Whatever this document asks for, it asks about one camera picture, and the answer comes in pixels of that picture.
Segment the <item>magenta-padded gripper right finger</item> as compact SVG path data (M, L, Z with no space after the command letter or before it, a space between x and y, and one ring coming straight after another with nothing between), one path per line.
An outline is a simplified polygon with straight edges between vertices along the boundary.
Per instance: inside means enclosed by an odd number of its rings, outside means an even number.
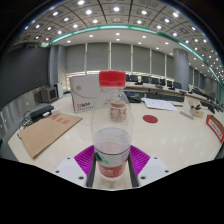
M171 173L159 157L149 156L135 146L130 147L128 165L133 188L146 186Z

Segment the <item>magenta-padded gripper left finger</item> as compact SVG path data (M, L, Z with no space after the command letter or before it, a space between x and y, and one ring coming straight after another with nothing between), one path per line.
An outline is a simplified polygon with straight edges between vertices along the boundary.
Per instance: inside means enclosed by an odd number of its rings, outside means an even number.
M53 173L78 186L91 188L94 183L95 168L94 147L89 146L74 157L66 157Z

